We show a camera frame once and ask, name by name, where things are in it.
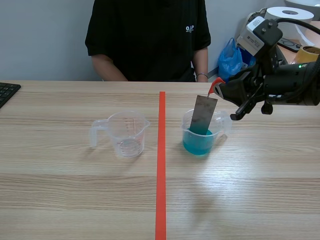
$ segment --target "metal plate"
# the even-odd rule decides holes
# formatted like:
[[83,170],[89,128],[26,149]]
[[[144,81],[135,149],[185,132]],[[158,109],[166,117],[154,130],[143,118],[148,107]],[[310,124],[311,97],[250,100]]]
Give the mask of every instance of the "metal plate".
[[211,97],[197,96],[190,125],[191,132],[207,135],[217,102],[217,99]]

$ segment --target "measuring cup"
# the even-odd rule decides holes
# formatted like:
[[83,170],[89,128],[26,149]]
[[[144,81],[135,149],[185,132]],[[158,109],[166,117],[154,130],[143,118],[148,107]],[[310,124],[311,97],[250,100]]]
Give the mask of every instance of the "measuring cup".
[[135,111],[116,113],[104,120],[94,121],[90,129],[90,144],[97,146],[97,131],[105,131],[111,138],[115,152],[125,158],[140,155],[145,148],[145,129],[150,126],[146,118]]
[[214,113],[206,135],[199,135],[190,131],[193,114],[194,110],[190,110],[182,118],[183,146],[194,155],[204,155],[211,151],[220,132],[227,134],[231,130],[232,120],[225,111]]

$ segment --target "tape roll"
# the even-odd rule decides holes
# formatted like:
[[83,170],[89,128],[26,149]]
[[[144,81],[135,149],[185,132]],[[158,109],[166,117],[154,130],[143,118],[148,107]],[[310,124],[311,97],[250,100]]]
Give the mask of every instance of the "tape roll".
[[304,46],[300,48],[292,64],[304,64],[317,61],[320,55],[320,48]]
[[[271,7],[268,8],[265,14],[265,19],[288,18],[300,20],[310,24],[314,15],[306,10],[293,7]],[[314,46],[306,37],[306,28],[296,24],[282,22],[279,24],[279,29],[283,32],[283,37],[289,40],[299,40],[301,45]]]

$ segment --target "person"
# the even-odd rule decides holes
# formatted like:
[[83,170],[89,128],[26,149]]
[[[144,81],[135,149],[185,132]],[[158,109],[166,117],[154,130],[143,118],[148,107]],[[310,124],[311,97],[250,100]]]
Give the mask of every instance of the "person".
[[95,0],[85,44],[105,81],[208,82],[205,0]]

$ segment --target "red clip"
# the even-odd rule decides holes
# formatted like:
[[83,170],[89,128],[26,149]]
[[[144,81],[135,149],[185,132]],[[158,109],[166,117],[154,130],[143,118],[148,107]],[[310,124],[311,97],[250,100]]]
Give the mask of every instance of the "red clip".
[[226,82],[225,81],[223,81],[222,80],[222,78],[221,77],[218,77],[213,83],[212,83],[212,85],[211,85],[211,87],[210,87],[210,90],[209,90],[209,93],[208,93],[208,96],[210,95],[210,94],[213,94],[213,93],[215,93],[215,85],[217,85],[217,84],[225,84]]

